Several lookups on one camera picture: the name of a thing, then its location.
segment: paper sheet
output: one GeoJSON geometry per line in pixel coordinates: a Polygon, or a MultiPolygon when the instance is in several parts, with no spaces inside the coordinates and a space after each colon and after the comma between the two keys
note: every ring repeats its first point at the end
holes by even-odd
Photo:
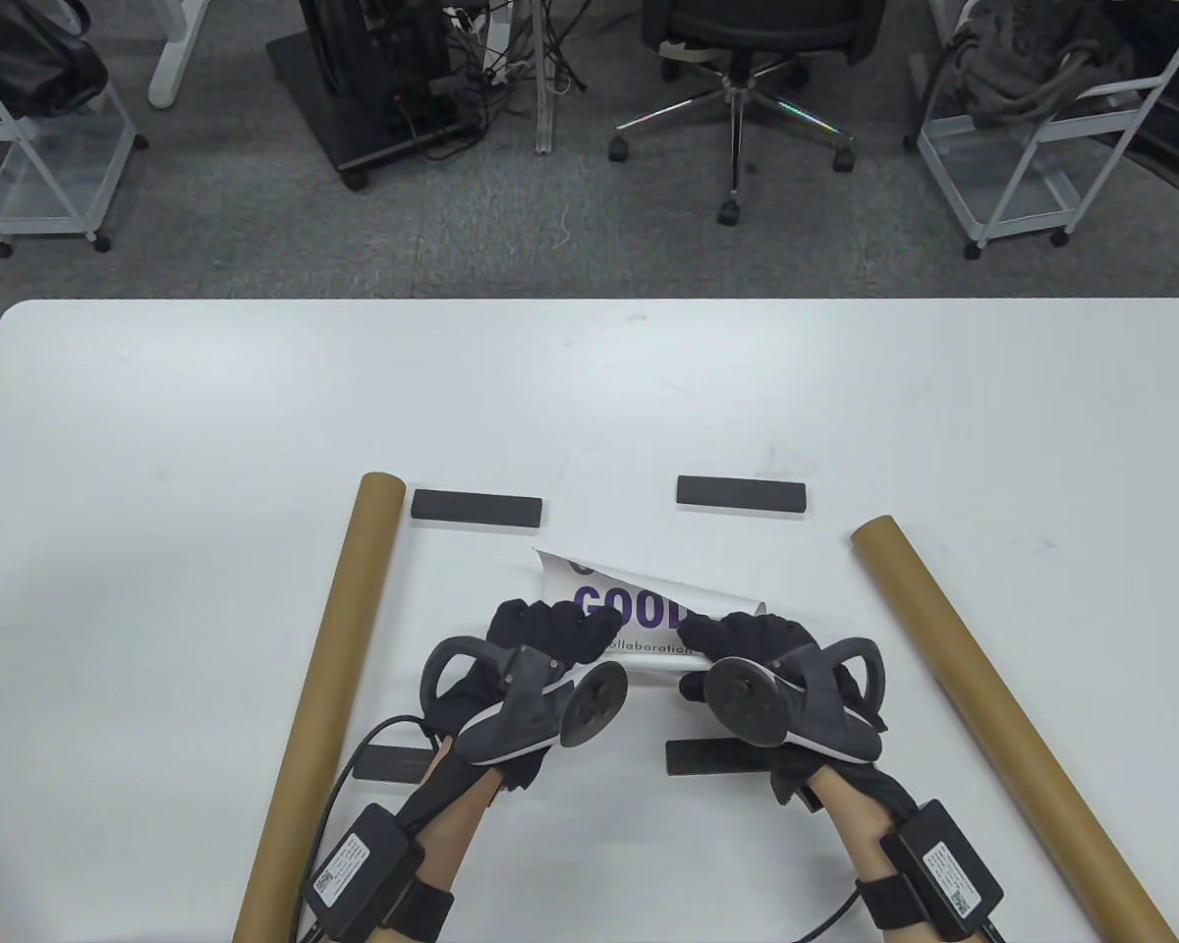
{"type": "Polygon", "coordinates": [[[539,549],[536,554],[541,560],[541,600],[547,604],[572,600],[586,612],[602,606],[615,606],[621,612],[625,624],[607,654],[633,668],[657,672],[706,668],[703,657],[689,651],[676,634],[687,612],[702,612],[712,619],[729,612],[755,615],[765,612],[760,600],[631,574],[548,550],[539,549]]]}

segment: hand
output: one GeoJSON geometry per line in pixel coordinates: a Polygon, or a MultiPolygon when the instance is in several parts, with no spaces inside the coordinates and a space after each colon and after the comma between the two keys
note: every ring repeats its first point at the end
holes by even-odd
{"type": "MultiPolygon", "coordinates": [[[[577,602],[545,602],[532,605],[511,600],[498,607],[486,633],[486,641],[501,648],[529,646],[560,664],[594,664],[607,651],[620,632],[621,614],[611,606],[586,615],[577,602]]],[[[433,701],[424,711],[424,724],[441,737],[454,737],[463,724],[503,700],[499,671],[492,665],[475,661],[463,678],[433,701]]],[[[508,789],[523,789],[539,773],[546,751],[521,756],[501,763],[503,783],[508,789]]]]}
{"type": "MultiPolygon", "coordinates": [[[[694,652],[702,652],[713,664],[725,658],[738,658],[756,665],[769,666],[769,672],[798,687],[806,687],[805,679],[797,671],[795,659],[780,661],[788,652],[801,646],[819,646],[806,632],[804,626],[780,615],[750,615],[746,612],[732,612],[723,620],[710,619],[706,615],[691,614],[678,627],[680,641],[694,652]]],[[[861,694],[859,685],[852,678],[845,665],[832,666],[834,682],[842,704],[856,711],[876,731],[885,731],[887,726],[877,716],[877,710],[867,704],[861,694]]],[[[680,695],[687,700],[705,704],[704,680],[706,672],[693,672],[680,678],[680,695]]],[[[829,763],[829,756],[805,746],[776,746],[772,751],[772,782],[775,796],[785,804],[796,792],[804,794],[810,807],[819,807],[815,796],[804,790],[805,783],[829,763]]]]}

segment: floor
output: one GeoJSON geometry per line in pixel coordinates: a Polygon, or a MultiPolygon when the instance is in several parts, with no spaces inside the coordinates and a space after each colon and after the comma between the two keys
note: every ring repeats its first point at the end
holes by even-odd
{"type": "MultiPolygon", "coordinates": [[[[0,315],[35,297],[1179,296],[1179,192],[1125,161],[1066,249],[1046,238],[962,258],[926,167],[901,152],[905,59],[935,51],[926,0],[893,0],[859,67],[818,60],[796,98],[857,136],[851,176],[782,123],[746,134],[737,229],[714,223],[729,130],[716,108],[635,136],[606,160],[613,123],[700,88],[661,85],[635,0],[595,0],[567,41],[588,93],[559,99],[556,149],[505,116],[444,165],[406,161],[348,192],[275,80],[268,40],[295,0],[215,0],[174,108],[144,91],[157,26],[145,0],[94,4],[97,45],[152,150],[127,167],[114,249],[20,243],[0,262],[0,315]]],[[[515,98],[531,107],[527,87],[515,98]]],[[[1080,161],[1102,149],[1084,144],[1080,161]]]]}

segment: white cart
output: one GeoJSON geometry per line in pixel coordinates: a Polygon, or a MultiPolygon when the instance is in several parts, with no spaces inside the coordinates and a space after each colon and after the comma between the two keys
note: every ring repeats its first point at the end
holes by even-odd
{"type": "MultiPolygon", "coordinates": [[[[962,20],[970,6],[967,4],[962,20]]],[[[923,88],[926,66],[921,57],[914,57],[910,66],[913,80],[923,88]]],[[[1010,128],[975,130],[975,123],[967,114],[931,120],[933,98],[938,98],[934,95],[927,104],[921,134],[916,140],[907,139],[904,147],[915,145],[922,152],[961,220],[969,237],[967,259],[980,257],[990,239],[1010,235],[1052,230],[1053,245],[1069,243],[1071,233],[1088,212],[1178,67],[1179,48],[1160,75],[1111,81],[1085,91],[1079,97],[1080,103],[1096,104],[1095,113],[1054,116],[1039,125],[1010,128]],[[1055,140],[1119,132],[1118,144],[1112,147],[1105,166],[1081,194],[1066,172],[1065,160],[1040,152],[1040,145],[1055,140]]]]}
{"type": "Polygon", "coordinates": [[[0,100],[0,259],[18,235],[84,235],[110,251],[101,232],[132,149],[149,147],[127,117],[113,83],[78,113],[14,118],[0,100]]]}

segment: brown cardboard tube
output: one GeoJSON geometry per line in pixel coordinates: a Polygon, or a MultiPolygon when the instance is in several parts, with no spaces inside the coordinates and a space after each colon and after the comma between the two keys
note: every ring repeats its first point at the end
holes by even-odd
{"type": "Polygon", "coordinates": [[[851,543],[1107,943],[1178,943],[894,517],[851,543]]]}
{"type": "Polygon", "coordinates": [[[283,943],[288,937],[301,899],[298,883],[337,778],[404,497],[406,484],[391,475],[370,473],[357,484],[232,943],[283,943]]]}

